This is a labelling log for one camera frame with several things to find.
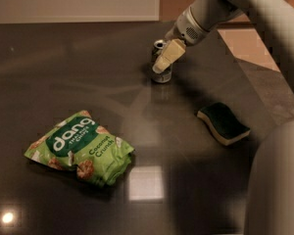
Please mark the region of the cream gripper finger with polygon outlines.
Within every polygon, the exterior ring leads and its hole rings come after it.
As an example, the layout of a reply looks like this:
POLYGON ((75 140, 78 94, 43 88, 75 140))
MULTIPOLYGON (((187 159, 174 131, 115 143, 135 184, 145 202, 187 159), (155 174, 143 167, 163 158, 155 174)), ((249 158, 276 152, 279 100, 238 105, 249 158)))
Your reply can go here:
POLYGON ((169 40, 156 59, 152 70, 162 73, 185 53, 186 45, 180 39, 169 40))

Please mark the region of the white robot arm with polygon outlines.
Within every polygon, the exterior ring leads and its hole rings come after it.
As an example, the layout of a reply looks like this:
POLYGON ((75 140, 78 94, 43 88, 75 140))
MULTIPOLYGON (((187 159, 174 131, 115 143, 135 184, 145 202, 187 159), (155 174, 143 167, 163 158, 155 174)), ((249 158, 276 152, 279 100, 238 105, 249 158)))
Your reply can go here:
MULTIPOLYGON (((153 65, 162 73, 217 25, 245 14, 275 61, 263 93, 294 109, 294 8, 284 0, 195 0, 166 35, 153 65)), ((244 235, 294 235, 294 118, 277 126, 252 162, 244 235)))

